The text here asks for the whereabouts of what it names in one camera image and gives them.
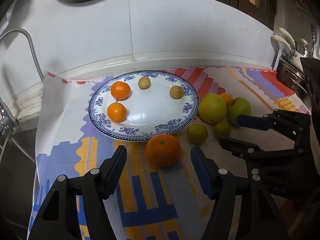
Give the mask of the large orange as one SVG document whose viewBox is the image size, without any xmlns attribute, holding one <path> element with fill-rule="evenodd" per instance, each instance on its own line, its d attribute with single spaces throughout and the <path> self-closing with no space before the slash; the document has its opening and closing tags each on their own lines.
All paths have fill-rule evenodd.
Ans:
<svg viewBox="0 0 320 240">
<path fill-rule="evenodd" d="M 145 157 L 156 167 L 170 167 L 181 157 L 181 145 L 173 135 L 153 136 L 146 144 Z"/>
</svg>

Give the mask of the small green fruit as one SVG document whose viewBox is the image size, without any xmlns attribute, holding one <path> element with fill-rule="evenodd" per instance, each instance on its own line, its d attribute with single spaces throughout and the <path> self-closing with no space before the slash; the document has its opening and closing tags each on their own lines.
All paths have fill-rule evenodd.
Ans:
<svg viewBox="0 0 320 240">
<path fill-rule="evenodd" d="M 212 127 L 213 136 L 220 140 L 221 138 L 228 138 L 231 135 L 232 127 L 231 124 L 227 121 L 217 122 Z"/>
<path fill-rule="evenodd" d="M 187 130 L 187 139 L 194 145 L 203 144 L 208 138 L 208 131 L 204 125 L 193 124 Z"/>
</svg>

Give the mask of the large green apple right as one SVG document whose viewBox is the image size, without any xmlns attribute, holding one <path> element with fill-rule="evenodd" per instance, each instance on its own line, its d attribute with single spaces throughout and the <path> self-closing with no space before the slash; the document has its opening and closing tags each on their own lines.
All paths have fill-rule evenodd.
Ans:
<svg viewBox="0 0 320 240">
<path fill-rule="evenodd" d="M 235 98 L 227 107 L 227 119 L 231 124 L 239 126 L 237 123 L 239 115 L 252 115 L 251 104 L 242 97 Z"/>
</svg>

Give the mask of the small green fruit left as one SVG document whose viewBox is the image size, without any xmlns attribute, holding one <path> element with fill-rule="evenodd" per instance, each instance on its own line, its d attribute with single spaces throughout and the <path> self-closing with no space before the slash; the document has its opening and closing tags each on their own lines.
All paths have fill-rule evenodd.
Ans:
<svg viewBox="0 0 320 240">
<path fill-rule="evenodd" d="M 187 139 L 194 145 L 203 144 L 208 138 L 208 131 L 204 125 L 193 124 L 187 130 Z"/>
</svg>

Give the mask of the large green apple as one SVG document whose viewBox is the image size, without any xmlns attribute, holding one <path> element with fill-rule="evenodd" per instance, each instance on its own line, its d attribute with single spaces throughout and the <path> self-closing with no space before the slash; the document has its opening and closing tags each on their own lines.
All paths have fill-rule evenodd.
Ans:
<svg viewBox="0 0 320 240">
<path fill-rule="evenodd" d="M 227 106 L 221 96 L 215 93 L 208 93 L 202 98 L 198 113 L 204 122 L 213 125 L 225 119 Z"/>
<path fill-rule="evenodd" d="M 242 97 L 235 98 L 227 107 L 227 119 L 231 124 L 239 126 L 237 123 L 239 115 L 252 115 L 251 104 Z"/>
</svg>

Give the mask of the blue white porcelain plate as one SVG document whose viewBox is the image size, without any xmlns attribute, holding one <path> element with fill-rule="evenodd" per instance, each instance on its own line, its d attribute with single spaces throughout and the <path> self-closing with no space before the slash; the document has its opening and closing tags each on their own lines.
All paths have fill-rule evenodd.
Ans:
<svg viewBox="0 0 320 240">
<path fill-rule="evenodd" d="M 151 81 L 148 89 L 138 86 L 141 77 Z M 116 81 L 123 81 L 131 88 L 130 96 L 120 103 L 127 109 L 122 122 L 108 117 L 107 108 L 116 99 L 110 89 Z M 184 96 L 173 99 L 172 86 L 181 86 Z M 174 134 L 189 124 L 197 114 L 199 96 L 196 89 L 184 78 L 170 72 L 140 70 L 114 77 L 100 86 L 92 95 L 88 115 L 93 126 L 104 135 L 122 141 L 148 141 L 158 134 Z"/>
</svg>

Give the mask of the steel sink basin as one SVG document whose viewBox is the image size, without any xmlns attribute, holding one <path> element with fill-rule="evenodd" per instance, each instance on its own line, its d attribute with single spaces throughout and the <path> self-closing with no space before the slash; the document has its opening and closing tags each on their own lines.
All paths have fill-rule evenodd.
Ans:
<svg viewBox="0 0 320 240">
<path fill-rule="evenodd" d="M 39 182 L 37 129 L 1 137 L 1 214 L 19 239 L 26 239 Z"/>
</svg>

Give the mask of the small orange behind apples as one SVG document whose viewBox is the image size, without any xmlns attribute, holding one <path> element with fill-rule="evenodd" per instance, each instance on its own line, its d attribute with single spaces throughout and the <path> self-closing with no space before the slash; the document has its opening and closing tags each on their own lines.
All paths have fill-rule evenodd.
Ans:
<svg viewBox="0 0 320 240">
<path fill-rule="evenodd" d="M 229 106 L 234 100 L 233 97 L 228 93 L 221 93 L 220 97 L 223 99 L 223 101 L 225 102 L 226 106 Z"/>
</svg>

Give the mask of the brown longan fruit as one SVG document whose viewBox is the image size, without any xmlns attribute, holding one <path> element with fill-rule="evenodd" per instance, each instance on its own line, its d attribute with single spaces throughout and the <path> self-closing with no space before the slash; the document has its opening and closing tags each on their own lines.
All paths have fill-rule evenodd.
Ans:
<svg viewBox="0 0 320 240">
<path fill-rule="evenodd" d="M 172 86 L 169 94 L 173 99 L 180 99 L 184 96 L 184 90 L 181 86 Z"/>
<path fill-rule="evenodd" d="M 139 79 L 138 86 L 142 90 L 148 89 L 151 86 L 151 81 L 148 77 L 143 76 Z"/>
</svg>

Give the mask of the small green fruit right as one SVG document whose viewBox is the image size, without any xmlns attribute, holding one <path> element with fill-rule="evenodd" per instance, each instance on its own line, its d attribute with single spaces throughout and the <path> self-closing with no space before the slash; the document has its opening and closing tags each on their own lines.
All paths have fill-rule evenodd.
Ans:
<svg viewBox="0 0 320 240">
<path fill-rule="evenodd" d="M 228 138 L 231 135 L 232 127 L 231 124 L 227 121 L 217 122 L 212 127 L 213 136 L 220 140 L 221 138 Z"/>
</svg>

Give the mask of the colourful patterned table mat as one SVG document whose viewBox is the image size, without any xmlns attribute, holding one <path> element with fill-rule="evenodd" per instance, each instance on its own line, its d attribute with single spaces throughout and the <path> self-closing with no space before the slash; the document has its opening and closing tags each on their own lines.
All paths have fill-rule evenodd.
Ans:
<svg viewBox="0 0 320 240">
<path fill-rule="evenodd" d="M 310 108 L 276 79 L 274 70 L 195 67 L 173 73 L 191 83 L 200 97 L 228 93 L 245 98 L 256 116 L 276 108 L 310 113 Z M 39 186 L 31 221 L 59 175 L 83 176 L 110 158 L 121 144 L 99 132 L 88 116 L 91 96 L 106 79 L 75 81 L 49 72 L 44 77 L 35 146 Z M 118 239 L 201 238 L 214 203 L 200 187 L 186 131 L 176 137 L 182 154 L 170 168 L 151 166 L 145 158 L 145 143 L 125 143 L 126 165 L 115 193 L 104 202 Z"/>
</svg>

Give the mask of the small orange mandarin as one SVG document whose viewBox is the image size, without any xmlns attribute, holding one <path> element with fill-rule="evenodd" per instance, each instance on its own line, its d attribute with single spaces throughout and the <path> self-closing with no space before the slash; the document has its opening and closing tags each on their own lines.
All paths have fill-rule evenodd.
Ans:
<svg viewBox="0 0 320 240">
<path fill-rule="evenodd" d="M 127 109 L 121 103 L 114 102 L 108 106 L 107 114 L 114 122 L 122 122 L 127 117 Z"/>
<path fill-rule="evenodd" d="M 116 100 L 125 100 L 130 96 L 131 88 L 123 81 L 116 81 L 112 84 L 110 92 Z"/>
</svg>

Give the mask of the large green apple left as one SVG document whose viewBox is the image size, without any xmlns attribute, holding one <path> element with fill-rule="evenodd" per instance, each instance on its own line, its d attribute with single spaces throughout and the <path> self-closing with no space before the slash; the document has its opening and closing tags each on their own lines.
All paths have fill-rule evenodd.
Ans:
<svg viewBox="0 0 320 240">
<path fill-rule="evenodd" d="M 225 119 L 227 106 L 221 96 L 215 93 L 208 93 L 202 98 L 198 113 L 204 122 L 213 125 Z"/>
</svg>

